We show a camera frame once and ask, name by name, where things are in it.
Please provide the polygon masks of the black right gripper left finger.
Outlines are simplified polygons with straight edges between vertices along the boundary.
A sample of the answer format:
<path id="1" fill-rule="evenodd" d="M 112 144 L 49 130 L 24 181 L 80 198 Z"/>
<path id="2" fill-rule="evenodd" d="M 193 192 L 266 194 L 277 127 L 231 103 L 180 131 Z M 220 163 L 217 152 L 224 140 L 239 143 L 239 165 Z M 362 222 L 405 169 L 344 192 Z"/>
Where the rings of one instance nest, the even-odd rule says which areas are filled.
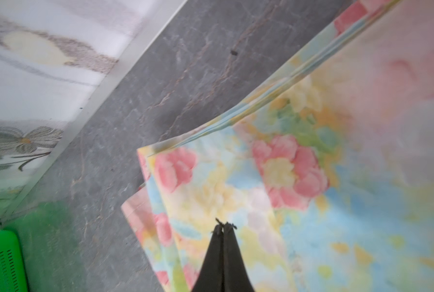
<path id="1" fill-rule="evenodd" d="M 192 292 L 224 291 L 223 223 L 216 219 L 210 244 Z"/>

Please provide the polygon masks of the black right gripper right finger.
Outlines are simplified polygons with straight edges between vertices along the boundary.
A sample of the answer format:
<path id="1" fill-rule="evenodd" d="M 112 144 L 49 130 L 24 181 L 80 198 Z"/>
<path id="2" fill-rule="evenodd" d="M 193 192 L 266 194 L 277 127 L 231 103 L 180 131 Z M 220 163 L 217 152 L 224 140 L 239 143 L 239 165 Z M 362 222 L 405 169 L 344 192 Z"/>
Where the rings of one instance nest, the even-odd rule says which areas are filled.
<path id="1" fill-rule="evenodd" d="M 255 292 L 246 272 L 235 235 L 236 227 L 226 223 L 223 227 L 223 286 L 225 292 Z"/>

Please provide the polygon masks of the floral pastel skirt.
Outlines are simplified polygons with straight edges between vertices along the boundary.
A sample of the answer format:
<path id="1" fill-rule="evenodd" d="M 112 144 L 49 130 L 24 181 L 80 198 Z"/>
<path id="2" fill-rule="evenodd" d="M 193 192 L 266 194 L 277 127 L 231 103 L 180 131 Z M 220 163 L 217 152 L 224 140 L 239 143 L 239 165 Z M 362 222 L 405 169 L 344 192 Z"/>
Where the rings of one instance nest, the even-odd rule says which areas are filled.
<path id="1" fill-rule="evenodd" d="M 191 292 L 216 219 L 255 292 L 434 292 L 434 1 L 357 1 L 238 105 L 137 151 L 122 211 Z"/>

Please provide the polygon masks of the green plastic basket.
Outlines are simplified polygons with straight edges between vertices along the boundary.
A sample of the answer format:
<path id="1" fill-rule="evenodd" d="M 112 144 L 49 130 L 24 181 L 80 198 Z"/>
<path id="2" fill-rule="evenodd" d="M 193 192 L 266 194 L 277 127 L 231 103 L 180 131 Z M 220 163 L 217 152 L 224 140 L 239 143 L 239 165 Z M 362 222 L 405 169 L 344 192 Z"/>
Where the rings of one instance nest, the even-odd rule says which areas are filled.
<path id="1" fill-rule="evenodd" d="M 0 229 L 0 292 L 27 292 L 20 243 L 12 231 Z"/>

